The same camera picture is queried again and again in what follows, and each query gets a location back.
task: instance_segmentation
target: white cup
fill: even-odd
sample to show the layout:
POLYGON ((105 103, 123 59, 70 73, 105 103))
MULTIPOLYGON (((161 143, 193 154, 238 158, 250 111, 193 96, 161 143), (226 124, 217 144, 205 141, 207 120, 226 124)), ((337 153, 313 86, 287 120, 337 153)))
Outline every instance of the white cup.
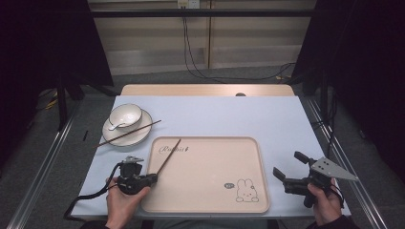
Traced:
POLYGON ((110 131, 131 132, 134 131, 142 119, 142 110, 135 104, 123 104, 114 108, 109 117, 110 131))

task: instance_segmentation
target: cup rim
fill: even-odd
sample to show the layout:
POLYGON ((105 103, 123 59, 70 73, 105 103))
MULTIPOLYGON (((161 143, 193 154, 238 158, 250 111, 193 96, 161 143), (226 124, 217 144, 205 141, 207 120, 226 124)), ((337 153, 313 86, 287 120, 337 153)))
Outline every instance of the cup rim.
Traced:
POLYGON ((132 122, 132 123, 117 126, 116 129, 118 129, 118 128, 130 127, 130 126, 132 126, 132 125, 137 124, 137 123, 142 119, 142 109, 140 108, 140 106, 138 106, 137 104, 134 104, 134 103, 125 103, 125 104, 121 104, 121 105, 115 107, 115 108, 110 112, 110 115, 108 116, 108 121, 110 122, 111 125, 115 125, 115 124, 112 122, 112 120, 111 120, 111 115, 113 114, 113 112, 114 112, 114 111, 117 111, 117 109, 122 108, 122 107, 124 107, 124 106, 133 106, 133 107, 135 107, 135 108, 139 111, 139 117, 138 117, 138 119, 136 119, 136 120, 135 120, 134 122, 132 122))

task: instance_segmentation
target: wooden table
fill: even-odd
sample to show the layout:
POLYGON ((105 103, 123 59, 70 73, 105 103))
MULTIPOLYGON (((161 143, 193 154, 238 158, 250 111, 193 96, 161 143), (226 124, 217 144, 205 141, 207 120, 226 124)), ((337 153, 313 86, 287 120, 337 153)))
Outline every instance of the wooden table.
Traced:
POLYGON ((294 96, 289 85, 273 84, 130 84, 121 95, 294 96))

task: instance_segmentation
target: table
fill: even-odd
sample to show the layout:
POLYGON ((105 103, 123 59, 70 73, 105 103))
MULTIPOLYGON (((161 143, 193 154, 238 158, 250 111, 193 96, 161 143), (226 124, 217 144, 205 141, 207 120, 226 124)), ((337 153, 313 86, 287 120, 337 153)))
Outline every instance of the table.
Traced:
MULTIPOLYGON (((160 119, 161 116, 162 123, 154 127, 147 139, 136 146, 106 145, 98 148, 80 192, 81 195, 98 191, 98 186, 95 184, 103 182, 114 165, 126 156, 142 157, 145 159, 144 164, 147 164, 151 142, 158 136, 248 135, 260 144, 270 194, 268 211, 262 214, 174 214, 148 213, 138 209, 136 216, 150 219, 277 219, 313 216, 312 210, 303 205, 304 197, 285 194, 282 182, 272 175, 274 166, 285 172, 288 177, 301 178, 308 175, 308 166, 293 157, 296 150, 315 159, 323 156, 300 100, 293 95, 290 86, 129 85, 124 87, 122 95, 116 98, 114 107, 130 102, 140 105, 156 119, 160 119), (240 93, 247 96, 234 96, 240 93), (252 116, 255 118, 248 120, 247 117, 252 116), (213 117, 220 122, 212 125, 213 117), (177 125, 179 120, 182 122, 181 126, 177 125)), ((88 200, 85 203, 79 202, 72 212, 73 216, 82 218, 101 217, 106 214, 105 197, 88 200)), ((351 214, 347 206, 343 214, 351 214)))

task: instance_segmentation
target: wall outlet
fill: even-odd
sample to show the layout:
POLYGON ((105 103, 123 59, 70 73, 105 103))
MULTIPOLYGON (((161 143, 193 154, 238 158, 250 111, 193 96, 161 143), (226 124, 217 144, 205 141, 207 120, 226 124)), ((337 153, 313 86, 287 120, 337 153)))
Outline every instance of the wall outlet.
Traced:
POLYGON ((188 9, 188 0, 178 0, 178 9, 188 9))
POLYGON ((200 0, 188 0, 188 8, 189 9, 199 9, 200 0))

